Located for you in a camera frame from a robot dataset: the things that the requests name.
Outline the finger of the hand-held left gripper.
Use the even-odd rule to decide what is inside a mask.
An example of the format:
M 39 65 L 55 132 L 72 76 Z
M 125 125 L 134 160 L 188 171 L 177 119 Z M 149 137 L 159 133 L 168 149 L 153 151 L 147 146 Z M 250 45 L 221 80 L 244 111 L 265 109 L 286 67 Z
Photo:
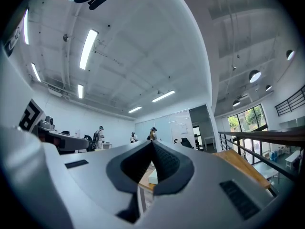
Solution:
M 61 152 L 74 152 L 89 147 L 89 141 L 87 139 L 73 137 L 54 131 L 47 133 L 47 142 L 54 144 Z

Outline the white air conditioner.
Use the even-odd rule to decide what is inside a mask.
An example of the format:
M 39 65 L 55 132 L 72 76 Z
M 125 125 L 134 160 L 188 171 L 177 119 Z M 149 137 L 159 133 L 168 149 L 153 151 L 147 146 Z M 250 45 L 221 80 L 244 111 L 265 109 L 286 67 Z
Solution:
M 51 89 L 51 88 L 48 88 L 48 91 L 49 91 L 50 94 L 52 94 L 52 95 L 54 95 L 54 96 L 57 96 L 57 97 L 59 97 L 59 98 L 62 97 L 62 93 L 59 92 L 59 91 L 53 90 L 53 89 Z

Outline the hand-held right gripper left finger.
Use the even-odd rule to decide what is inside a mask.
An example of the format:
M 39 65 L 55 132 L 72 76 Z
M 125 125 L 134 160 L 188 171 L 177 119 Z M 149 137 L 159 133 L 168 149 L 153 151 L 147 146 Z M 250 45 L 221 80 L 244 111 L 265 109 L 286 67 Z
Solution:
M 152 142 L 58 157 L 58 190 L 73 229 L 154 229 L 141 213 L 138 184 L 151 161 Z

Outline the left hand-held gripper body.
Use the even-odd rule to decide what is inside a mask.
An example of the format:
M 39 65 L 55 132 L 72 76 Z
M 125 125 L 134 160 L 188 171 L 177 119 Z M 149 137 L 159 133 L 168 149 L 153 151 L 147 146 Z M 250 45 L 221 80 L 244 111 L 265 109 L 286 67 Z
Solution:
M 33 89 L 8 57 L 0 38 L 0 142 L 33 131 L 44 116 L 33 97 Z

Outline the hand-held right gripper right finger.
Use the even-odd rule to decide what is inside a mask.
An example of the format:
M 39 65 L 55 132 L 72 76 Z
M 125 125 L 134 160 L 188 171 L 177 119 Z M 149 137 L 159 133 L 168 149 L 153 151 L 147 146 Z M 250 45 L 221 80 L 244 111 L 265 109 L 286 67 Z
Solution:
M 265 223 L 273 199 L 257 181 L 216 155 L 161 144 L 189 158 L 194 173 L 179 193 L 154 196 L 141 228 L 256 229 Z

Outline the white box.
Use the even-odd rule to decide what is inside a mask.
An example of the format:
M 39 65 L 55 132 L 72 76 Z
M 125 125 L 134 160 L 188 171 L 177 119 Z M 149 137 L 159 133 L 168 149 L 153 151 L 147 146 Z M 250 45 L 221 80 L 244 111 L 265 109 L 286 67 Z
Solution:
M 151 172 L 151 174 L 148 176 L 148 183 L 149 184 L 158 184 L 158 176 L 156 169 Z

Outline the white table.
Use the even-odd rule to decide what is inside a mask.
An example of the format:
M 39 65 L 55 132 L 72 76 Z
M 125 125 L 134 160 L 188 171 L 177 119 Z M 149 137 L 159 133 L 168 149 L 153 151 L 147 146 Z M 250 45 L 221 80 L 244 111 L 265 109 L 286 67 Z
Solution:
M 206 150 L 206 151 L 207 151 L 207 144 L 208 144 L 208 142 L 210 142 L 210 141 L 212 141 L 213 148 L 216 149 L 216 143 L 215 143 L 215 138 L 214 138 L 214 136 L 205 137 L 203 140 L 204 140 L 204 146 L 205 146 L 205 150 Z

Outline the black-framed window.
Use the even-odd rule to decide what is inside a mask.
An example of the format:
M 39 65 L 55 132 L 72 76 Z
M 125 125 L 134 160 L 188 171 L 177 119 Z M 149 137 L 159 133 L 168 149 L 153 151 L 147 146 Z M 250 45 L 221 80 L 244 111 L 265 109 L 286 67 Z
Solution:
M 267 124 L 260 104 L 227 119 L 231 132 L 251 132 Z

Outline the wood-topped black railing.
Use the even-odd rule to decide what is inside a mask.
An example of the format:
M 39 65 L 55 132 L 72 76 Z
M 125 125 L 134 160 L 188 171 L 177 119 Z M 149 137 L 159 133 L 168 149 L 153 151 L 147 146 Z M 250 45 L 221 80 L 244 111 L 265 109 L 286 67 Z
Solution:
M 258 158 L 261 162 L 267 164 L 271 168 L 275 169 L 279 173 L 283 174 L 285 177 L 293 182 L 298 181 L 298 177 L 294 175 L 291 171 L 286 168 L 281 167 L 274 161 L 271 161 L 262 155 L 251 151 L 244 146 L 240 145 L 240 139 L 250 139 L 252 141 L 265 142 L 270 144 L 279 144 L 286 146 L 296 146 L 300 148 L 305 148 L 305 126 L 294 127 L 284 130 L 272 130 L 272 131 L 253 131 L 253 132 L 219 132 L 220 140 L 222 143 L 228 147 L 228 143 L 236 145 L 238 148 L 238 153 L 240 150 L 251 154 L 252 156 Z

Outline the black metal balcony railing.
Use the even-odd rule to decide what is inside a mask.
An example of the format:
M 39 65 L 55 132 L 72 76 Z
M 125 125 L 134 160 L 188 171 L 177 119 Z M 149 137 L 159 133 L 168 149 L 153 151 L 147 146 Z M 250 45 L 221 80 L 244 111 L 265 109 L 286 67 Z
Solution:
M 305 105 L 305 85 L 289 98 L 275 106 L 278 117 L 291 113 Z

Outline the white bench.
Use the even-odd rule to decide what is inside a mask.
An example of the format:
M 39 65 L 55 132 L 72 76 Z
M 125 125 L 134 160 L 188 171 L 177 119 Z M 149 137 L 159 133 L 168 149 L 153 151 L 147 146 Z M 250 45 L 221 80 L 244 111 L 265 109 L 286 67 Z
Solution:
M 300 156 L 300 153 L 301 153 L 300 150 L 296 150 L 288 158 L 286 158 L 285 159 L 285 161 L 286 161 L 285 167 L 288 168 L 288 169 L 291 169 L 292 166 L 293 166 L 293 163 Z

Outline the glass partition wall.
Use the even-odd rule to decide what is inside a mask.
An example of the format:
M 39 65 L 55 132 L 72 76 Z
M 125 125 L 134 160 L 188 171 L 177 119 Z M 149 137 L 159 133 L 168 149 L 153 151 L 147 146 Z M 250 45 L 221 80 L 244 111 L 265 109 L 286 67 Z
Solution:
M 139 140 L 145 140 L 151 128 L 156 128 L 157 139 L 167 143 L 181 143 L 186 138 L 195 147 L 193 125 L 188 110 L 176 112 L 151 120 L 135 123 L 135 134 Z

